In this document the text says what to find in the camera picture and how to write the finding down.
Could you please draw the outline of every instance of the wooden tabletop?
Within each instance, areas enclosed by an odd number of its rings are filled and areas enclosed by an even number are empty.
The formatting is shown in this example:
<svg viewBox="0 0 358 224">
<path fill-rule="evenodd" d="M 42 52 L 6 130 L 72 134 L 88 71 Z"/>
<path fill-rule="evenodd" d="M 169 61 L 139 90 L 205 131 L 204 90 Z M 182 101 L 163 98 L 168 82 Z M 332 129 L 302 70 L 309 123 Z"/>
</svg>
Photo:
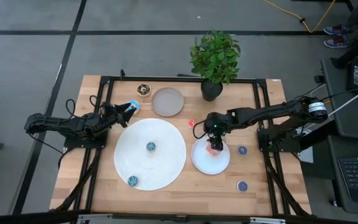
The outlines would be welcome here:
<svg viewBox="0 0 358 224">
<path fill-rule="evenodd" d="M 93 111 L 89 97 L 97 94 L 100 78 L 96 75 L 84 76 L 76 103 L 76 115 L 81 116 Z M 136 88 L 141 83 L 148 83 L 152 87 L 150 96 L 142 98 L 137 95 Z M 166 86 L 176 88 L 185 97 L 183 109 L 172 117 L 159 116 L 151 106 L 153 93 Z M 267 86 L 271 105 L 285 101 L 280 80 L 267 80 Z M 259 90 L 259 95 L 263 99 L 262 90 Z M 191 129 L 187 127 L 187 121 L 189 119 L 201 121 L 212 111 L 226 113 L 226 110 L 231 108 L 255 108 L 251 84 L 224 85 L 221 95 L 216 100 L 207 102 L 201 96 L 200 83 L 115 81 L 111 103 L 121 104 L 128 100 L 137 100 L 140 103 L 140 111 L 132 117 L 130 124 L 144 118 L 160 118 L 176 126 L 186 142 L 185 166 L 178 178 L 162 189 L 142 191 L 128 186 L 118 176 L 113 163 L 114 149 L 123 132 L 120 125 L 115 125 L 109 131 L 106 147 L 102 150 L 91 207 L 92 212 L 272 215 L 263 155 L 259 151 L 257 143 L 257 124 L 226 135 L 226 144 L 229 147 L 231 158 L 224 172 L 218 175 L 206 175 L 201 173 L 191 161 L 191 147 L 196 139 L 193 137 Z M 279 124 L 286 119 L 278 118 L 274 122 Z M 202 134 L 202 128 L 197 128 L 196 134 Z M 248 149 L 245 156 L 237 154 L 236 149 L 240 145 L 244 145 Z M 74 149 L 63 158 L 50 208 L 59 206 L 78 182 L 84 152 L 85 149 Z M 310 212 L 300 163 L 290 153 L 281 153 L 280 155 L 287 188 L 303 209 Z M 248 190 L 245 193 L 240 193 L 236 188 L 240 180 L 244 180 L 248 184 Z M 88 184 L 84 188 L 80 208 L 85 207 L 87 192 Z M 279 202 L 279 211 L 282 212 L 277 186 L 276 197 Z"/>
</svg>

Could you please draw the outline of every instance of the person's foot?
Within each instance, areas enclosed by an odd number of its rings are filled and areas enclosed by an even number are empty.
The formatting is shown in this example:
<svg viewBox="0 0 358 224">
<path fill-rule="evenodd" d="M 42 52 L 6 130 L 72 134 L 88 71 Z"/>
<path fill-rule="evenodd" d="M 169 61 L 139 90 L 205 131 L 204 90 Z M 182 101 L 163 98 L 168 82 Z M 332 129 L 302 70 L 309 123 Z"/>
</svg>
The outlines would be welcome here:
<svg viewBox="0 0 358 224">
<path fill-rule="evenodd" d="M 344 35 L 346 34 L 346 29 L 344 25 L 325 27 L 324 32 L 328 35 Z"/>
<path fill-rule="evenodd" d="M 345 48 L 350 45 L 350 43 L 343 37 L 338 37 L 335 39 L 329 39 L 324 41 L 326 47 L 336 49 L 336 48 Z"/>
</svg>

